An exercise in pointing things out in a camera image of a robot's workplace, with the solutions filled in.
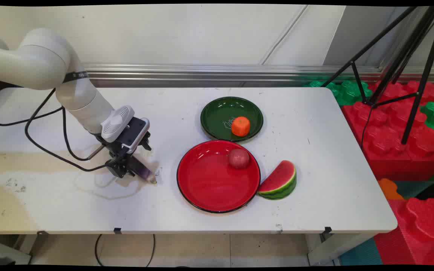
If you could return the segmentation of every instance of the floor tile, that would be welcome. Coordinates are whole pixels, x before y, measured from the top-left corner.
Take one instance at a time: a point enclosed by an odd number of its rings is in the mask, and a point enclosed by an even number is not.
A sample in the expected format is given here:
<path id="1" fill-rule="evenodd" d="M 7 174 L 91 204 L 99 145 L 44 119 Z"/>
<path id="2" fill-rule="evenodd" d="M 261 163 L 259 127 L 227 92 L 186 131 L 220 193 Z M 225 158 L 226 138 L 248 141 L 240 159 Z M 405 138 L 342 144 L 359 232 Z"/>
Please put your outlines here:
<path id="1" fill-rule="evenodd" d="M 232 267 L 309 266 L 303 234 L 231 234 Z"/>
<path id="2" fill-rule="evenodd" d="M 230 267 L 227 234 L 156 234 L 153 267 Z"/>
<path id="3" fill-rule="evenodd" d="M 151 234 L 104 234 L 98 246 L 98 257 L 105 266 L 146 266 L 152 254 L 153 237 Z"/>
<path id="4" fill-rule="evenodd" d="M 31 264 L 98 265 L 94 253 L 97 237 L 94 234 L 40 235 L 33 245 Z"/>

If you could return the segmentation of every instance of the tripod leg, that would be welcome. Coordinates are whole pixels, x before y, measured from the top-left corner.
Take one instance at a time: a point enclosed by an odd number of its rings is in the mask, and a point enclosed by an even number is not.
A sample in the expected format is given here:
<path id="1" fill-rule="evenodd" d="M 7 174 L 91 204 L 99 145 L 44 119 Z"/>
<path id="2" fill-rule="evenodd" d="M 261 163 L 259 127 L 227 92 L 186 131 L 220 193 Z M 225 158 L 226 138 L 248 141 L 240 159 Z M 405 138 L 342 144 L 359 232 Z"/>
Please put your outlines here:
<path id="1" fill-rule="evenodd" d="M 425 90 L 425 84 L 428 80 L 429 72 L 431 71 L 431 67 L 434 61 L 434 40 L 429 50 L 428 60 L 426 61 L 425 69 L 423 71 L 422 79 L 420 81 L 420 86 L 418 87 L 418 95 L 415 98 L 415 102 L 413 103 L 413 107 L 411 108 L 410 117 L 408 118 L 408 123 L 406 124 L 405 133 L 403 134 L 403 139 L 401 140 L 401 144 L 405 145 L 408 141 L 408 137 L 410 135 L 411 127 L 413 126 L 413 122 L 415 121 L 416 113 L 418 111 L 418 106 L 420 105 L 420 101 L 423 96 L 423 92 Z"/>
<path id="2" fill-rule="evenodd" d="M 391 76 L 393 76 L 393 74 L 396 72 L 396 69 L 398 68 L 398 66 L 403 62 L 403 59 L 405 58 L 406 53 L 410 50 L 410 48 L 414 44 L 416 37 L 418 36 L 418 34 L 420 34 L 421 30 L 423 28 L 425 28 L 426 24 L 429 21 L 429 18 L 434 18 L 434 6 L 428 7 L 427 11 L 423 15 L 423 17 L 420 19 L 420 22 L 417 24 L 417 26 L 415 27 L 415 29 L 411 33 L 410 37 L 408 37 L 408 39 L 406 40 L 405 45 L 400 50 L 398 56 L 396 57 L 393 64 L 389 68 L 388 72 L 386 72 L 386 74 L 384 75 L 383 79 L 381 80 L 381 83 L 374 91 L 374 94 L 369 99 L 370 104 L 374 105 L 375 103 L 377 103 L 379 98 L 381 98 L 381 95 L 383 94 L 384 89 L 386 88 L 386 86 L 388 85 L 388 83 L 391 80 Z"/>
<path id="3" fill-rule="evenodd" d="M 346 64 L 344 64 L 343 67 L 341 67 L 331 78 L 329 78 L 324 84 L 321 85 L 321 87 L 326 87 L 330 82 L 332 82 L 336 77 L 339 76 L 342 72 L 344 72 L 345 69 L 347 69 L 351 62 L 356 61 L 360 56 L 363 55 L 363 53 L 366 53 L 369 48 L 371 48 L 375 43 L 377 43 L 384 35 L 388 34 L 388 32 L 393 29 L 397 24 L 399 24 L 408 14 L 410 14 L 413 10 L 415 10 L 416 7 L 408 7 L 403 14 L 401 14 L 398 18 L 396 18 L 392 23 L 390 23 L 389 26 L 387 26 L 381 33 L 378 34 L 372 41 L 370 41 L 364 48 L 362 48 L 355 56 L 353 56 Z"/>
<path id="4" fill-rule="evenodd" d="M 415 53 L 416 49 L 420 46 L 425 36 L 427 36 L 428 32 L 431 30 L 431 28 L 434 26 L 434 21 L 431 23 L 432 18 L 429 19 L 430 25 L 426 26 L 426 29 L 422 29 L 422 32 L 417 36 L 415 44 L 410 48 L 410 51 L 408 52 L 408 55 L 405 57 L 405 60 L 403 60 L 403 63 L 401 64 L 401 67 L 398 69 L 398 72 L 394 74 L 393 80 L 391 81 L 392 84 L 396 84 L 399 77 L 401 76 L 401 73 L 405 69 L 406 65 L 408 64 L 408 61 L 410 61 L 411 56 L 413 53 Z"/>

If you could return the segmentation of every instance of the table leg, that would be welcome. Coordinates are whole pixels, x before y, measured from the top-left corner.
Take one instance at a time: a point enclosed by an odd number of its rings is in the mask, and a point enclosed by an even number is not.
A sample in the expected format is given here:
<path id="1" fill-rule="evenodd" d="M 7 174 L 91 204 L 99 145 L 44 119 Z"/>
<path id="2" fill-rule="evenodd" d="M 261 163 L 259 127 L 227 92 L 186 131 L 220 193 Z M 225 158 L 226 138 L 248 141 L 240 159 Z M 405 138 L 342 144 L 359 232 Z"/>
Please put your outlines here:
<path id="1" fill-rule="evenodd" d="M 323 266 L 375 235 L 375 233 L 334 234 L 308 253 L 309 265 Z"/>
<path id="2" fill-rule="evenodd" d="M 30 260 L 31 255 L 0 244 L 0 264 L 28 264 Z"/>

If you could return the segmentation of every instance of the red apple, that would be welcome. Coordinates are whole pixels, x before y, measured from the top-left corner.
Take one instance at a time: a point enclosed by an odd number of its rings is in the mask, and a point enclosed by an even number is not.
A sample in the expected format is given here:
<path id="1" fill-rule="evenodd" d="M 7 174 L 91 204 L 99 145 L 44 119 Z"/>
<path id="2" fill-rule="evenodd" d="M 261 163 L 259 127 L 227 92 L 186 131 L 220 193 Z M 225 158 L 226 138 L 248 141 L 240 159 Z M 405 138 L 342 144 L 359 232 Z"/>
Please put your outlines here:
<path id="1" fill-rule="evenodd" d="M 250 157 L 243 149 L 233 149 L 229 153 L 229 163 L 237 169 L 246 168 L 249 165 Z"/>

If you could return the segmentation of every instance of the white table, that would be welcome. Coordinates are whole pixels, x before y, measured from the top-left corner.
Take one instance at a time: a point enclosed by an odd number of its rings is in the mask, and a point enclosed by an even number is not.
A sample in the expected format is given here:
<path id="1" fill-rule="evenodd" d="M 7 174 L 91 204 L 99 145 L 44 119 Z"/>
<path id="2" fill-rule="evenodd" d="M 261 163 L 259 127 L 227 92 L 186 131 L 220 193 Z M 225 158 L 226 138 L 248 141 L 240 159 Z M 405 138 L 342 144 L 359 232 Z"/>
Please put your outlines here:
<path id="1" fill-rule="evenodd" d="M 31 144 L 24 125 L 0 127 L 0 234 L 55 233 L 322 233 L 334 235 L 309 253 L 310 264 L 334 259 L 377 233 L 397 226 L 376 179 L 326 88 L 100 88 L 118 108 L 130 105 L 150 120 L 152 151 L 135 156 L 157 172 L 158 184 L 113 177 L 106 169 L 86 173 Z M 0 92 L 0 122 L 31 116 L 49 91 L 7 88 Z M 211 138 L 200 126 L 210 101 L 239 96 L 264 115 L 262 130 L 240 142 L 259 163 L 262 181 L 282 160 L 296 165 L 297 186 L 287 198 L 256 196 L 244 208 L 210 214 L 191 206 L 176 183 L 182 156 Z M 60 107 L 53 96 L 41 114 Z M 67 114 L 69 142 L 86 156 L 98 141 Z M 36 142 L 86 168 L 67 153 L 61 113 L 35 120 Z"/>

